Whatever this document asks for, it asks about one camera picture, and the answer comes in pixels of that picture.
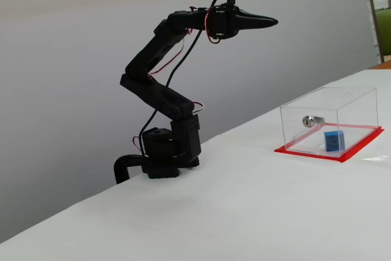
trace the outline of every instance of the blue block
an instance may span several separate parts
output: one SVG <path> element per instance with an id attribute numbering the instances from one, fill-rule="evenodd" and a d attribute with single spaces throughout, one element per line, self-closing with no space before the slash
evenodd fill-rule
<path id="1" fill-rule="evenodd" d="M 345 135 L 342 131 L 339 134 L 338 131 L 327 131 L 324 133 L 324 144 L 327 152 L 345 151 Z"/>

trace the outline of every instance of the white table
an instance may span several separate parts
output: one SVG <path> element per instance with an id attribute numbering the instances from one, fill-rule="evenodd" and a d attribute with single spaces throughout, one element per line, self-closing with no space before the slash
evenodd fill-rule
<path id="1" fill-rule="evenodd" d="M 332 85 L 377 87 L 386 129 L 346 163 L 274 153 L 275 109 L 205 143 L 194 170 L 78 203 L 1 244 L 0 260 L 391 260 L 391 70 Z"/>

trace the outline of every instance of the robotic arm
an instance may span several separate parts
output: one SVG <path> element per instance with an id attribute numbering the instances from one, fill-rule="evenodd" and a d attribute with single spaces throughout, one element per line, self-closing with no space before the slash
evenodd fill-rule
<path id="1" fill-rule="evenodd" d="M 188 29 L 203 31 L 206 25 L 211 38 L 222 40 L 236 36 L 240 30 L 268 28 L 278 23 L 273 18 L 239 9 L 235 0 L 227 0 L 219 6 L 214 5 L 216 1 L 209 9 L 171 13 L 154 30 L 152 40 L 126 67 L 120 84 L 170 118 L 172 131 L 153 128 L 143 132 L 142 141 L 148 157 L 143 153 L 143 156 L 119 158 L 114 165 L 117 183 L 129 179 L 128 166 L 142 166 L 150 178 L 166 178 L 177 177 L 178 168 L 199 165 L 199 121 L 198 116 L 193 115 L 193 102 L 149 75 L 164 56 L 185 38 Z"/>

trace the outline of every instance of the white wall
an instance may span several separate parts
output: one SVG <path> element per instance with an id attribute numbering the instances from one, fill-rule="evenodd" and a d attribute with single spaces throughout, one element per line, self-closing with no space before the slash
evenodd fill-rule
<path id="1" fill-rule="evenodd" d="M 36 1 L 42 10 L 2 10 L 0 241 L 114 185 L 114 161 L 134 152 L 131 137 L 152 113 L 119 85 L 125 66 L 162 18 L 210 1 L 105 0 L 79 8 Z M 206 105 L 202 141 L 376 64 L 365 0 L 238 4 L 280 24 L 218 46 L 203 35 L 177 72 L 172 88 Z M 157 116 L 151 126 L 169 120 Z"/>

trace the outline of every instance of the acrylic box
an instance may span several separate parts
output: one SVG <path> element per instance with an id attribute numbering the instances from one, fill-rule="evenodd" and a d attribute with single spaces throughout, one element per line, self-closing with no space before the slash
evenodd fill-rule
<path id="1" fill-rule="evenodd" d="M 280 107 L 285 150 L 340 158 L 379 129 L 375 88 L 323 87 Z"/>

